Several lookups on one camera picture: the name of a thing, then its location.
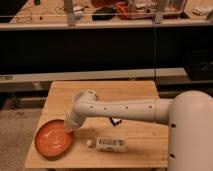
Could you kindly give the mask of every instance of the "terracotta dish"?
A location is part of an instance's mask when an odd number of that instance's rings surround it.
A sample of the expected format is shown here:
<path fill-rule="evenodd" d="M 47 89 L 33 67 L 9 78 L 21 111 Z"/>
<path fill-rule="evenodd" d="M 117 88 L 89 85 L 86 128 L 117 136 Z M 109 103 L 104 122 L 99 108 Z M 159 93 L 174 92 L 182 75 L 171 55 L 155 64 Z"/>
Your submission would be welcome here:
<path fill-rule="evenodd" d="M 72 133 L 64 130 L 63 120 L 52 120 L 44 124 L 35 137 L 36 150 L 44 157 L 56 157 L 72 144 Z"/>

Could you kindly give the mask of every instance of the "label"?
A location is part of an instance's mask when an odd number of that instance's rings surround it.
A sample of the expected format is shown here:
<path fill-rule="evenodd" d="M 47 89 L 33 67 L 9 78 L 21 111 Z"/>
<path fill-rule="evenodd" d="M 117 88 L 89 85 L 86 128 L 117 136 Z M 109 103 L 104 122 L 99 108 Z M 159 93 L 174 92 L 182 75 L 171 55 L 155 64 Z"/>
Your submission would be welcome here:
<path fill-rule="evenodd" d="M 126 141 L 108 137 L 98 137 L 96 140 L 96 150 L 109 152 L 125 152 Z"/>

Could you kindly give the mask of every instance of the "gray floor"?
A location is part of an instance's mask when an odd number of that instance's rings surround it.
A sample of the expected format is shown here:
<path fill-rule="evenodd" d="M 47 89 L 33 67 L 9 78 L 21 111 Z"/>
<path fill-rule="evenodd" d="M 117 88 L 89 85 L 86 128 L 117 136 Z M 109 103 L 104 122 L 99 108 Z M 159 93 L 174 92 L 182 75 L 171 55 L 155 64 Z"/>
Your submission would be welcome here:
<path fill-rule="evenodd" d="M 6 100 L 0 110 L 0 171 L 44 171 L 45 169 L 24 168 L 25 158 L 34 136 L 39 117 L 41 115 L 44 99 L 36 101 L 32 105 L 31 101 L 20 103 L 18 108 L 14 108 L 11 100 Z M 144 169 L 119 169 L 122 171 Z"/>

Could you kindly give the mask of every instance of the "red object on shelf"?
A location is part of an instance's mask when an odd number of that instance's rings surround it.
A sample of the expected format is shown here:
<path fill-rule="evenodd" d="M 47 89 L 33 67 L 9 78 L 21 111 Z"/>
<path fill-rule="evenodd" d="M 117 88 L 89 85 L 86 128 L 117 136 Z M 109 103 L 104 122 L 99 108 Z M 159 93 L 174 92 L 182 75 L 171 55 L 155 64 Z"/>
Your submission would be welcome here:
<path fill-rule="evenodd" d="M 130 19 L 128 16 L 128 4 L 126 2 L 117 2 L 116 11 L 117 11 L 118 17 L 120 19 L 122 19 L 122 20 Z"/>
<path fill-rule="evenodd" d="M 63 120 L 52 120 L 44 124 L 35 136 L 36 150 L 44 157 L 56 157 L 72 144 L 72 133 L 64 130 Z"/>

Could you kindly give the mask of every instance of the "orange object on shelf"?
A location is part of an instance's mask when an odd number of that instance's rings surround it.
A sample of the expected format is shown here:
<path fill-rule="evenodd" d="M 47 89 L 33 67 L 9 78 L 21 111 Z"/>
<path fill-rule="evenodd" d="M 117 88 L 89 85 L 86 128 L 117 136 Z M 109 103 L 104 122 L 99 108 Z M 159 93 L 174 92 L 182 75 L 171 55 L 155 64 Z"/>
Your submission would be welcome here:
<path fill-rule="evenodd" d="M 95 8 L 99 7 L 105 7 L 105 6 L 112 6 L 115 5 L 116 2 L 119 2 L 120 0 L 91 0 L 91 4 Z"/>
<path fill-rule="evenodd" d="M 63 120 L 52 120 L 44 124 L 35 136 L 36 150 L 44 157 L 56 157 L 72 144 L 72 133 L 64 130 Z"/>

